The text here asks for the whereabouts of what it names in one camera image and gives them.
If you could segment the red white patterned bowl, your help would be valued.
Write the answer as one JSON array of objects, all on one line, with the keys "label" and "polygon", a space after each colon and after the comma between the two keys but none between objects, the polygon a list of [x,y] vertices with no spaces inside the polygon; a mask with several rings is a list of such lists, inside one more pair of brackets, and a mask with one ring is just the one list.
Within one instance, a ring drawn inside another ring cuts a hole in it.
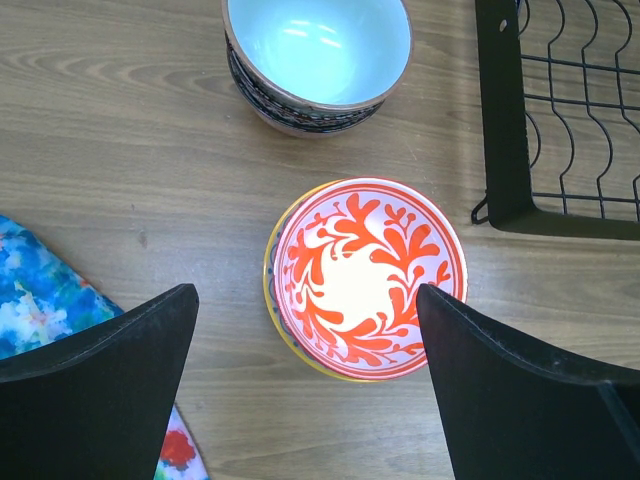
[{"label": "red white patterned bowl", "polygon": [[389,179],[343,179],[291,215],[276,250],[285,324],[335,372],[379,382],[423,368],[416,296],[432,285],[465,300],[468,270],[444,212]]}]

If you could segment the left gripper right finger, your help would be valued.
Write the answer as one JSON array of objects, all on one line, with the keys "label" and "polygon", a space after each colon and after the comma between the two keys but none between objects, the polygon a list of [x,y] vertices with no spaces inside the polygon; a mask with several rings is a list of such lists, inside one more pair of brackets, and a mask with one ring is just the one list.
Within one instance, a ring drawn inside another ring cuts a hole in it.
[{"label": "left gripper right finger", "polygon": [[639,373],[423,284],[417,311],[458,479],[636,479]]}]

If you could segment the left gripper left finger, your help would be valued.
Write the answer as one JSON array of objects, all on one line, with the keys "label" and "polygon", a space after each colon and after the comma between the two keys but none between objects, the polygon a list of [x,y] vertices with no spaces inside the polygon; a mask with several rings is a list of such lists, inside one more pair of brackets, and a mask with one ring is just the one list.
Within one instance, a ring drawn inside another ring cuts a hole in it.
[{"label": "left gripper left finger", "polygon": [[1,362],[4,479],[151,479],[196,459],[172,418],[199,309],[178,285],[139,307]]}]

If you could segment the black wire dish rack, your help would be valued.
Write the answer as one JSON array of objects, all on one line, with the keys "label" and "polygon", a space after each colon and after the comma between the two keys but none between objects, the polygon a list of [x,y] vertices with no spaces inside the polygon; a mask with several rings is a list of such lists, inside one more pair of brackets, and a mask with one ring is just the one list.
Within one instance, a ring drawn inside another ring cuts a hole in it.
[{"label": "black wire dish rack", "polygon": [[474,224],[639,237],[639,5],[475,5],[486,190]]}]

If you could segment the mint green bowl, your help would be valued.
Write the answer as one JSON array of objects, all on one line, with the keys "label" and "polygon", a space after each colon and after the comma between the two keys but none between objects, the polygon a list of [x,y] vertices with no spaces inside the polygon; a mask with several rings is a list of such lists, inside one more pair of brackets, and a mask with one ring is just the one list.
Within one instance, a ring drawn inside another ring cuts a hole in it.
[{"label": "mint green bowl", "polygon": [[402,1],[263,1],[222,4],[232,48],[265,85],[322,110],[385,99],[412,52]]}]

